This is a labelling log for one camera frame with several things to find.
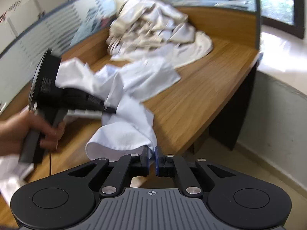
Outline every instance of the circular pad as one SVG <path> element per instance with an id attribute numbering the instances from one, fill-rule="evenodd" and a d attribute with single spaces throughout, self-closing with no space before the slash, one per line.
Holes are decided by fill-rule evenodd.
<path id="1" fill-rule="evenodd" d="M 262 208 L 270 201 L 269 196 L 258 189 L 241 189 L 233 197 L 236 203 L 249 209 Z"/>
<path id="2" fill-rule="evenodd" d="M 54 209 L 67 202 L 68 194 L 62 189 L 47 188 L 37 191 L 32 200 L 40 208 Z"/>
<path id="3" fill-rule="evenodd" d="M 207 205 L 217 218 L 239 229 L 282 226 L 291 211 L 285 191 L 243 174 L 217 179 Z"/>

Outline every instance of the crumpled fabric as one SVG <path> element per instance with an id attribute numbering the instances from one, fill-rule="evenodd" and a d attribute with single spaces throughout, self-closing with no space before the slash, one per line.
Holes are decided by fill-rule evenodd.
<path id="1" fill-rule="evenodd" d="M 33 164 L 18 160 L 18 155 L 0 157 L 0 192 L 8 205 L 13 194 L 25 184 L 23 179 L 34 169 Z"/>
<path id="2" fill-rule="evenodd" d="M 105 65 L 95 77 L 104 80 L 116 72 L 122 78 L 124 92 L 140 102 L 154 97 L 181 79 L 161 57 L 142 59 L 123 67 Z"/>
<path id="3" fill-rule="evenodd" d="M 213 43 L 187 23 L 188 16 L 159 0 L 114 0 L 117 19 L 109 30 L 113 61 L 164 57 L 178 68 L 207 55 Z"/>
<path id="4" fill-rule="evenodd" d="M 87 143 L 86 154 L 91 160 L 107 157 L 117 161 L 126 154 L 141 154 L 143 146 L 154 152 L 157 146 L 152 128 L 154 115 L 139 101 L 153 97 L 179 79 L 163 58 L 122 68 L 106 65 L 96 74 L 74 58 L 61 63 L 55 84 L 81 89 L 105 100 L 106 106 L 116 108 L 116 114 L 102 114 L 102 127 Z"/>

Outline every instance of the finger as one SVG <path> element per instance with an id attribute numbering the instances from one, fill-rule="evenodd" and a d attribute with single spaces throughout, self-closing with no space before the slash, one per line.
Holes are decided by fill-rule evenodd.
<path id="1" fill-rule="evenodd" d="M 57 142 L 58 138 L 55 136 L 45 136 L 43 139 L 48 140 L 50 142 Z"/>
<path id="2" fill-rule="evenodd" d="M 54 151 L 57 149 L 58 142 L 54 140 L 42 139 L 40 147 L 46 150 Z"/>
<path id="3" fill-rule="evenodd" d="M 56 129 L 53 129 L 50 124 L 39 115 L 29 113 L 28 123 L 30 128 L 39 130 L 45 135 L 56 137 Z"/>
<path id="4" fill-rule="evenodd" d="M 56 137 L 57 139 L 61 139 L 64 135 L 65 132 L 65 123 L 62 122 L 58 125 L 57 129 L 56 129 Z"/>

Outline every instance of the beige fabric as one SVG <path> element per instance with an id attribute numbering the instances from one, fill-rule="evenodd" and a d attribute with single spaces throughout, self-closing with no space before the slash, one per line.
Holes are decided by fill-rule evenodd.
<path id="1" fill-rule="evenodd" d="M 115 0 L 117 19 L 107 39 L 112 60 L 136 61 L 165 57 L 174 67 L 187 65 L 208 54 L 211 39 L 187 23 L 188 16 L 158 0 Z"/>

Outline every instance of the table leg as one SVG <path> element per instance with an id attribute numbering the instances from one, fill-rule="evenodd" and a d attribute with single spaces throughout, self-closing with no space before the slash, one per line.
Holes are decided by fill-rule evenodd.
<path id="1" fill-rule="evenodd" d="M 209 135 L 233 150 L 242 128 L 254 87 L 258 63 L 242 82 L 238 90 L 212 121 Z"/>

